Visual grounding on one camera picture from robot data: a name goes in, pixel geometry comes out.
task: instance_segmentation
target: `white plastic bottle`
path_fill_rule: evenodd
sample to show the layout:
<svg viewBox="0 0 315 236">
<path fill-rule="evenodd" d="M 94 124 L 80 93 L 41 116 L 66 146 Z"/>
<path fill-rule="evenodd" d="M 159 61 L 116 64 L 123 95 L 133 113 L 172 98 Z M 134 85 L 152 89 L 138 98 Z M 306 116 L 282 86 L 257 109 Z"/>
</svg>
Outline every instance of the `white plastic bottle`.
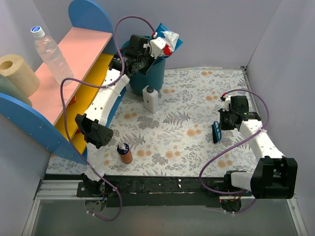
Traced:
<svg viewBox="0 0 315 236">
<path fill-rule="evenodd" d="M 149 112 L 155 113 L 158 110 L 158 91 L 152 86 L 146 86 L 142 90 L 143 106 Z"/>
<path fill-rule="evenodd" d="M 52 37 L 45 35 L 45 32 L 40 26 L 33 27 L 31 32 L 35 38 L 35 47 L 38 54 L 43 59 L 44 63 L 46 63 L 56 81 L 61 84 L 63 79 L 73 77 L 73 72 L 64 59 L 55 40 Z M 64 84 L 67 85 L 71 82 L 71 80 L 68 80 Z"/>
</svg>

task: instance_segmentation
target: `toilet paper roll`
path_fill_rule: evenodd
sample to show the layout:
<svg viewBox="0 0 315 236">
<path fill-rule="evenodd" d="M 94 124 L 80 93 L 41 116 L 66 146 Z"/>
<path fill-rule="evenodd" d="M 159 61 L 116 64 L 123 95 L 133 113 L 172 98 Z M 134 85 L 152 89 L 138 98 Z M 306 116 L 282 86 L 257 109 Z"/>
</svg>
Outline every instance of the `toilet paper roll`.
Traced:
<svg viewBox="0 0 315 236">
<path fill-rule="evenodd" d="M 0 74 L 7 77 L 27 97 L 39 87 L 40 80 L 19 55 L 6 55 L 0 58 Z"/>
</svg>

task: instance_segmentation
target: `white wall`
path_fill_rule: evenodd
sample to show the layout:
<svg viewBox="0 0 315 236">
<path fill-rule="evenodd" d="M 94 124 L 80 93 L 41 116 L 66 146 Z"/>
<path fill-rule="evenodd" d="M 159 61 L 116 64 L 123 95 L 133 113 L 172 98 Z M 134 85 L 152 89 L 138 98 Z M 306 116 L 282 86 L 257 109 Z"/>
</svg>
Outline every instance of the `white wall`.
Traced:
<svg viewBox="0 0 315 236">
<path fill-rule="evenodd" d="M 315 0 L 282 0 L 248 65 L 253 91 L 269 106 L 268 134 L 298 162 L 297 201 L 309 235 L 315 235 L 314 12 Z"/>
<path fill-rule="evenodd" d="M 33 26 L 40 25 L 50 34 L 32 0 L 0 0 L 0 57 L 21 55 L 36 70 L 42 63 L 31 34 Z"/>
<path fill-rule="evenodd" d="M 72 0 L 33 0 L 58 41 L 71 24 Z M 163 22 L 179 33 L 182 47 L 168 59 L 167 68 L 247 65 L 281 0 L 96 0 L 113 24 L 125 15 L 139 15 L 157 27 Z M 132 34 L 150 34 L 136 19 L 118 30 L 120 45 Z"/>
<path fill-rule="evenodd" d="M 32 0 L 0 0 L 0 57 L 23 56 L 32 69 L 41 59 L 31 27 L 47 27 Z M 47 169 L 50 153 L 0 115 L 0 235 L 19 236 Z"/>
</svg>

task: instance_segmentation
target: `plastic bag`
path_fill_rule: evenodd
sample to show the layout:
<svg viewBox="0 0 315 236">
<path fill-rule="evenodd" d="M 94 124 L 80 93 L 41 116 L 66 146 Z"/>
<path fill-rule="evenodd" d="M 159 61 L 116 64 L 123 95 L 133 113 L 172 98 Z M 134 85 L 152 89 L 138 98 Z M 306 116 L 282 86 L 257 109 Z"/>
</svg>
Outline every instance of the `plastic bag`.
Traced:
<svg viewBox="0 0 315 236">
<path fill-rule="evenodd" d="M 174 33 L 172 31 L 163 31 L 162 33 L 165 36 L 164 40 L 166 41 L 167 45 L 169 46 L 169 49 L 171 50 L 171 52 L 174 52 L 176 44 L 177 44 L 177 40 L 179 38 L 179 34 Z"/>
</svg>

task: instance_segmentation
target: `floral mat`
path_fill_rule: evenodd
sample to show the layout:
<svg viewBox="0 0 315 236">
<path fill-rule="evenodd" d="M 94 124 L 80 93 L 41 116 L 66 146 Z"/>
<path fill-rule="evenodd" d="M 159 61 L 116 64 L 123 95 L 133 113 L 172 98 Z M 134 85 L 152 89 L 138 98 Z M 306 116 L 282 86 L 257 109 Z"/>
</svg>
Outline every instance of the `floral mat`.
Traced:
<svg viewBox="0 0 315 236">
<path fill-rule="evenodd" d="M 105 173 L 197 177 L 212 157 L 243 139 L 237 130 L 222 131 L 222 140 L 214 145 L 211 129 L 223 106 L 220 96 L 240 88 L 247 88 L 241 70 L 165 70 L 159 110 L 152 114 L 143 107 L 143 98 L 127 87 L 110 125 L 114 135 L 103 154 Z M 131 147 L 130 164 L 124 164 L 117 154 L 121 141 Z M 255 156 L 244 144 L 212 163 L 204 176 L 221 177 L 227 170 L 253 171 L 255 167 Z M 85 168 L 52 156 L 46 173 L 81 174 Z"/>
</svg>

